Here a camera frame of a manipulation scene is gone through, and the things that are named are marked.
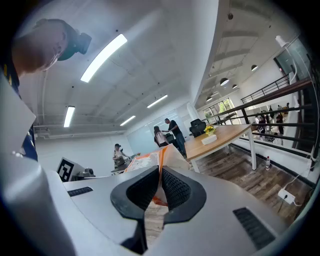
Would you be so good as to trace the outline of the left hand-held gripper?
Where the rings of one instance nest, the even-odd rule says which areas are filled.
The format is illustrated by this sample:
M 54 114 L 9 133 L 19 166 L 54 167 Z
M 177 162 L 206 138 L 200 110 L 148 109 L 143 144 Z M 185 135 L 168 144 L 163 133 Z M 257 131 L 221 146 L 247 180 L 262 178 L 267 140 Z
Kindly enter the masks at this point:
M 95 177 L 92 168 L 84 168 L 80 164 L 75 163 L 65 157 L 61 158 L 57 168 L 57 173 L 59 174 L 62 182 L 81 181 L 85 178 Z

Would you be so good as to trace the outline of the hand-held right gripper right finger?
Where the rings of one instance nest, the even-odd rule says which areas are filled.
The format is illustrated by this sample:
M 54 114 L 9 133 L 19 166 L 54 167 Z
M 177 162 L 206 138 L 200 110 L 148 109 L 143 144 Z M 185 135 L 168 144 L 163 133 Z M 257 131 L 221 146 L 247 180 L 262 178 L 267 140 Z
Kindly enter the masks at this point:
M 165 166 L 162 188 L 168 212 L 149 256 L 251 256 L 287 229 L 267 205 L 224 179 Z

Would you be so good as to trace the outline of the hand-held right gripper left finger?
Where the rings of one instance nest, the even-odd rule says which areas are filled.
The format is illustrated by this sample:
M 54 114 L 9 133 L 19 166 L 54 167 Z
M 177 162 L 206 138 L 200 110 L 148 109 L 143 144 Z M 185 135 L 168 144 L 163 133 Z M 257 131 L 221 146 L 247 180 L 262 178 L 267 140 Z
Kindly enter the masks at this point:
M 103 235 L 142 255 L 148 249 L 145 211 L 156 193 L 158 166 L 64 183 L 84 217 Z

